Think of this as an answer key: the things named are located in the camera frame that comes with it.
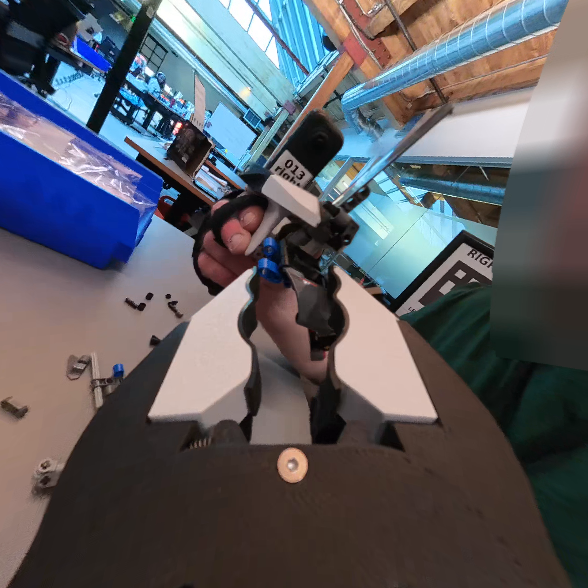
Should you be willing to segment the person's right forearm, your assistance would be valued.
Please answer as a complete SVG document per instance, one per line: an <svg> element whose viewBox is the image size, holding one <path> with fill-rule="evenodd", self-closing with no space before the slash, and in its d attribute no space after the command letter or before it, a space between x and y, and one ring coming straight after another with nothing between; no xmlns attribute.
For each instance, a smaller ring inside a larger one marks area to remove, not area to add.
<svg viewBox="0 0 588 588"><path fill-rule="evenodd" d="M261 278L256 317L298 374L318 385L326 377L327 360L311 359L308 330L298 324L298 299L292 289Z"/></svg>

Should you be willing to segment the scattered black lego pins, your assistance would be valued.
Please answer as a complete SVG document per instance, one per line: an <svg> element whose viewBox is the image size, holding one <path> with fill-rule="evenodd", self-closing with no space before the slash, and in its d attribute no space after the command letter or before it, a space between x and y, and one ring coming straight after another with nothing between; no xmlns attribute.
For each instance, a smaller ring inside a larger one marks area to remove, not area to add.
<svg viewBox="0 0 588 588"><path fill-rule="evenodd" d="M149 291L145 294L144 299L141 301L137 302L129 297L126 297L124 298L123 303L136 312L144 312L148 303L150 303L154 297L155 294ZM173 316L178 320L182 319L184 314L178 309L178 301L173 299L170 293L166 293L164 299L166 307L173 313ZM161 338L153 334L149 339L148 345L150 348L155 348L161 343L161 341Z"/></svg>

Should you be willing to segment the framed black white marker poster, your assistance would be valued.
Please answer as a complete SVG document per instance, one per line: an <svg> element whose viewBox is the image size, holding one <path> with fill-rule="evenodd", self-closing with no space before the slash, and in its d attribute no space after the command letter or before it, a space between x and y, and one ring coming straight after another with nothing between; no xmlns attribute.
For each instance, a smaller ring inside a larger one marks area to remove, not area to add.
<svg viewBox="0 0 588 588"><path fill-rule="evenodd" d="M391 311L402 316L421 310L457 287L490 285L494 252L493 246L461 231L395 298Z"/></svg>

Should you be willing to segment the person's right hand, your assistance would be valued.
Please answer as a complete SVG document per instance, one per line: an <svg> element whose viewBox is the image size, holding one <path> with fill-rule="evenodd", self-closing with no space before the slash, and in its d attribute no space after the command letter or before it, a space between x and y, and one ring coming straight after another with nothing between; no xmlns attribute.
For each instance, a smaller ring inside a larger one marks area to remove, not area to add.
<svg viewBox="0 0 588 588"><path fill-rule="evenodd" d="M245 252L265 210L252 205L222 215L220 209L230 204L222 200L213 206L210 220L195 240L193 264L198 278L207 288L225 288L256 266L254 256Z"/></svg>

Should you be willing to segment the black grey lego frame assembly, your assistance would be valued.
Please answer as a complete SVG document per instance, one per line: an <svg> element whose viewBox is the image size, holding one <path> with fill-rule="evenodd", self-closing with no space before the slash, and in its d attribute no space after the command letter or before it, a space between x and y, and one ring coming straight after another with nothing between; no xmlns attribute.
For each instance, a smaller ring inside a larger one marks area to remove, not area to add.
<svg viewBox="0 0 588 588"><path fill-rule="evenodd" d="M258 274L295 292L296 320L309 332L313 360L318 359L320 350L327 351L332 346L342 327L337 327L332 319L334 302L329 288L334 286L334 279L330 270L321 269L320 261L304 248L318 246L321 251L341 253L359 229L350 212L369 197L369 183L452 112L452 104L427 112L394 148L370 160L340 196L320 202L322 219L318 227L311 228L287 217L256 250L261 255L257 261Z"/></svg>

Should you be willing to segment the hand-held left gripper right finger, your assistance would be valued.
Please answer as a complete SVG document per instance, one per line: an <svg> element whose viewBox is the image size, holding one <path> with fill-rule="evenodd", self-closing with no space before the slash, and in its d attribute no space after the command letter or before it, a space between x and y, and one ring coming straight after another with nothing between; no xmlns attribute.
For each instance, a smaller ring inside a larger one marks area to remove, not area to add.
<svg viewBox="0 0 588 588"><path fill-rule="evenodd" d="M313 443L337 443L354 426L385 443L394 426L436 424L437 411L394 313L338 267L329 269L336 338L311 407Z"/></svg>

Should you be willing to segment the brown desk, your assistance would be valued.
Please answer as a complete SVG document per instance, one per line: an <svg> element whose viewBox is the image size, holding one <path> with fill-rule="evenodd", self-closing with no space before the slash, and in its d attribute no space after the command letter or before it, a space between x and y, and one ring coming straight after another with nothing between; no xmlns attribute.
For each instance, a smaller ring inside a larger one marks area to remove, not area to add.
<svg viewBox="0 0 588 588"><path fill-rule="evenodd" d="M163 144L145 138L132 139L130 136L126 136L124 142L137 152L136 160L159 175L165 185L202 202L202 205L215 203L223 196L224 189L245 187L241 178L222 163L213 164L207 159L193 177L166 158Z"/></svg>

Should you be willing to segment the silver spiral air duct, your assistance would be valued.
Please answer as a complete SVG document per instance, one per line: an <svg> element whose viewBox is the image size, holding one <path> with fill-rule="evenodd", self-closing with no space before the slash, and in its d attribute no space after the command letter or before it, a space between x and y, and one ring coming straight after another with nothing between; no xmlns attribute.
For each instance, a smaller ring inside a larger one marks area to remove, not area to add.
<svg viewBox="0 0 588 588"><path fill-rule="evenodd" d="M345 120L364 130L364 105L556 29L568 1L502 1L343 94Z"/></svg>
<svg viewBox="0 0 588 588"><path fill-rule="evenodd" d="M468 183L460 180L440 179L428 176L401 175L402 185L416 189L434 192L444 196L482 202L491 205L502 206L506 187L489 185L487 183Z"/></svg>

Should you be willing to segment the blue plastic bin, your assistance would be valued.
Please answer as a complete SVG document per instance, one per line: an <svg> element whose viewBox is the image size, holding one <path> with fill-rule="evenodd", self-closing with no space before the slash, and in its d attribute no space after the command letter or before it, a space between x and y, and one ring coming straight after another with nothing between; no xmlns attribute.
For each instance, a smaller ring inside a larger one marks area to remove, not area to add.
<svg viewBox="0 0 588 588"><path fill-rule="evenodd" d="M160 176L4 72L1 92L140 173L139 189L157 207ZM129 260L154 212L142 217L129 204L49 164L42 163L40 172L33 171L30 177L21 174L25 171L21 160L9 162L17 163L17 173L1 173L2 228L95 268Z"/></svg>

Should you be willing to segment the grey lego axle blue bush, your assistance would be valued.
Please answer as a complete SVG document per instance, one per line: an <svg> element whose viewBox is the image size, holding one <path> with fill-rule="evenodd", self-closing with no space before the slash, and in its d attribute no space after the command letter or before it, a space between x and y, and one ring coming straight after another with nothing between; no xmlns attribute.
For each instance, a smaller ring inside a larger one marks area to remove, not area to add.
<svg viewBox="0 0 588 588"><path fill-rule="evenodd" d="M91 391L95 410L99 410L107 396L112 394L122 383L125 376L123 364L115 364L112 368L112 375L101 377L99 369L98 354L91 354Z"/></svg>

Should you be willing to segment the wooden pillar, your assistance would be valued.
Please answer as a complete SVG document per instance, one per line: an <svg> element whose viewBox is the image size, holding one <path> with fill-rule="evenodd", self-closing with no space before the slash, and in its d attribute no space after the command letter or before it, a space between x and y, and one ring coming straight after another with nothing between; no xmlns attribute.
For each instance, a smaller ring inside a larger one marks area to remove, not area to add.
<svg viewBox="0 0 588 588"><path fill-rule="evenodd" d="M290 136L298 129L315 109L324 109L328 101L336 94L337 87L342 84L345 76L355 66L353 58L346 49L331 52L323 58L314 70L295 88L293 96L282 106L278 107L269 125L263 130L251 149L239 163L239 168L244 170L256 163L277 136L284 124L290 121L282 139L270 156L276 156L279 148L282 148Z"/></svg>

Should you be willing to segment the narrow white easel board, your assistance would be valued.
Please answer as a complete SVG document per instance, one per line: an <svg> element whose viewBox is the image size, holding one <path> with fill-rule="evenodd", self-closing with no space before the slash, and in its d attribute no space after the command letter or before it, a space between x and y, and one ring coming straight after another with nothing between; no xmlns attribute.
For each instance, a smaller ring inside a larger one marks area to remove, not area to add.
<svg viewBox="0 0 588 588"><path fill-rule="evenodd" d="M205 100L205 88L198 78L194 75L194 111L191 114L190 122L198 128L200 131L203 130L206 115L206 100Z"/></svg>

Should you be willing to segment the clear plastic bags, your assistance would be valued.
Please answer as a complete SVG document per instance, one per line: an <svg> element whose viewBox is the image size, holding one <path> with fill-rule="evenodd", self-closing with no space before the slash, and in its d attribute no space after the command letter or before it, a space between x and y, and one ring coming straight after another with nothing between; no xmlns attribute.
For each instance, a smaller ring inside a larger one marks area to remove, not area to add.
<svg viewBox="0 0 588 588"><path fill-rule="evenodd" d="M139 189L140 173L124 165L49 118L34 114L1 92L1 173L22 175L40 172L42 163L66 175L85 180L136 209L140 216L151 215L156 203Z"/></svg>

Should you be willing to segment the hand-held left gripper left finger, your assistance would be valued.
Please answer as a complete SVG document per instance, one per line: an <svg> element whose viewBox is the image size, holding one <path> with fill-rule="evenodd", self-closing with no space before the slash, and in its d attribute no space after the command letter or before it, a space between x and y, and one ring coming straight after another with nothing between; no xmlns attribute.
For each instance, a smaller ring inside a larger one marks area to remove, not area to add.
<svg viewBox="0 0 588 588"><path fill-rule="evenodd" d="M148 413L151 423L191 422L212 432L231 421L251 442L262 399L258 326L260 277L249 269L188 321Z"/></svg>

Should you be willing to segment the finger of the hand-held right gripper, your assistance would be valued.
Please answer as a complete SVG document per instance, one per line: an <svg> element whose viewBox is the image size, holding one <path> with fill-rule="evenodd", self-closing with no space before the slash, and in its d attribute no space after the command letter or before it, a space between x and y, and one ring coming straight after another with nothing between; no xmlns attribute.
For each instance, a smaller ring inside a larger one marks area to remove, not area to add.
<svg viewBox="0 0 588 588"><path fill-rule="evenodd" d="M290 216L313 228L321 222L319 199L281 176L270 175L261 188L261 194L268 200L263 221L270 228Z"/></svg>

